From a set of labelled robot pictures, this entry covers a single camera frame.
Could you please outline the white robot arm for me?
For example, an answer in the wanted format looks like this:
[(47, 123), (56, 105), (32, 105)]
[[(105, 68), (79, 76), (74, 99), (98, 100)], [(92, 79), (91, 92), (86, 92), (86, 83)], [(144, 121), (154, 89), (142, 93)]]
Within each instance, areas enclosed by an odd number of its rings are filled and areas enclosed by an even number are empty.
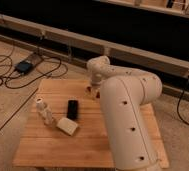
[(116, 171), (162, 171), (140, 106), (157, 99), (162, 82), (153, 73), (110, 64), (107, 56), (87, 62), (90, 85), (99, 88)]

